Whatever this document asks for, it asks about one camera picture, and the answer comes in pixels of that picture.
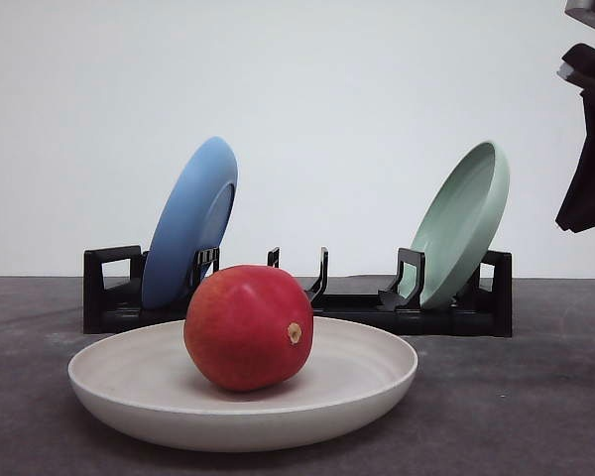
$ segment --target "gray surface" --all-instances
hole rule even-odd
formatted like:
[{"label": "gray surface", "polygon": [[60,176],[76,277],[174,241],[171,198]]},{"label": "gray surface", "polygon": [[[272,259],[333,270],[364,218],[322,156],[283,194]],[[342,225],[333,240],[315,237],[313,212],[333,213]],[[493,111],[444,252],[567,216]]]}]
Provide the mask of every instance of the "gray surface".
[{"label": "gray surface", "polygon": [[0,278],[0,475],[595,474],[595,281],[517,280],[514,338],[409,338],[419,371],[386,416],[231,455],[144,443],[81,406],[66,364],[103,335],[80,332],[80,286]]}]

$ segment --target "white wall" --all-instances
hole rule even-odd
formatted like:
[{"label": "white wall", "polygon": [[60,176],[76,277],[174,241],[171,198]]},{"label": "white wall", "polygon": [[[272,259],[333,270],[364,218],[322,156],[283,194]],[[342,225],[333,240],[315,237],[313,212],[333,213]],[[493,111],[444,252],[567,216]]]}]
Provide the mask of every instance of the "white wall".
[{"label": "white wall", "polygon": [[458,160],[493,138],[493,243],[521,277],[594,277],[554,223],[584,141],[555,74],[595,31],[562,0],[0,0],[0,275],[80,275],[149,247],[181,168],[220,135],[240,181],[223,266],[392,273]]}]

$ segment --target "dish rack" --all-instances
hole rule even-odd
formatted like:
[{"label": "dish rack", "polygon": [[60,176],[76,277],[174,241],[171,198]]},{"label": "dish rack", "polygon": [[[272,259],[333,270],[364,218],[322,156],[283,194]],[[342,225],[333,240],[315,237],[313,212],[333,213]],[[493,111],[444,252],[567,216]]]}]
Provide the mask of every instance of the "dish rack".
[{"label": "dish rack", "polygon": [[[140,246],[125,246],[84,252],[83,332],[116,333],[172,320],[185,319],[189,300],[209,267],[219,270],[220,249],[208,248],[194,254],[185,280],[187,287],[171,304],[146,309],[141,305],[143,269],[148,251]],[[130,276],[116,286],[106,287],[103,264],[130,260]],[[491,289],[481,285],[481,265],[494,268]],[[280,248],[267,254],[267,265],[280,265]],[[407,297],[398,293],[405,265],[416,270],[416,281]],[[397,273],[390,283],[368,294],[327,291],[328,250],[320,250],[319,274],[304,287],[315,315],[350,320],[378,327],[397,335],[512,336],[512,255],[488,251],[452,304],[440,310],[423,309],[420,295],[425,276],[425,254],[400,248]],[[340,278],[341,288],[346,280]]]}]

